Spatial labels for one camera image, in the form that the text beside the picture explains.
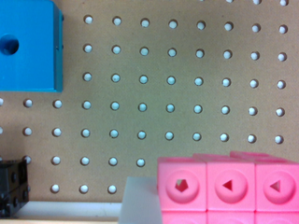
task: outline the pink cube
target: pink cube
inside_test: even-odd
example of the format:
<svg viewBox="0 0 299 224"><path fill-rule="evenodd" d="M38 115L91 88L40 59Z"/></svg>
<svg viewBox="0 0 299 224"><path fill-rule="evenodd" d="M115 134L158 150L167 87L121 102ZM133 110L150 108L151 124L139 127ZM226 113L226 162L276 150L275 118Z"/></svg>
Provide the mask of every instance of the pink cube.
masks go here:
<svg viewBox="0 0 299 224"><path fill-rule="evenodd" d="M194 154L206 163L207 210L254 211L254 163L222 155Z"/></svg>
<svg viewBox="0 0 299 224"><path fill-rule="evenodd" d="M194 158L158 159L162 211L206 211L206 164Z"/></svg>
<svg viewBox="0 0 299 224"><path fill-rule="evenodd" d="M255 163L256 210L298 212L299 163L270 155L250 155L247 160Z"/></svg>
<svg viewBox="0 0 299 224"><path fill-rule="evenodd" d="M208 224L254 224L254 212L207 212Z"/></svg>
<svg viewBox="0 0 299 224"><path fill-rule="evenodd" d="M257 212L255 224L299 224L299 213Z"/></svg>
<svg viewBox="0 0 299 224"><path fill-rule="evenodd" d="M206 224L206 212L162 212L163 224Z"/></svg>

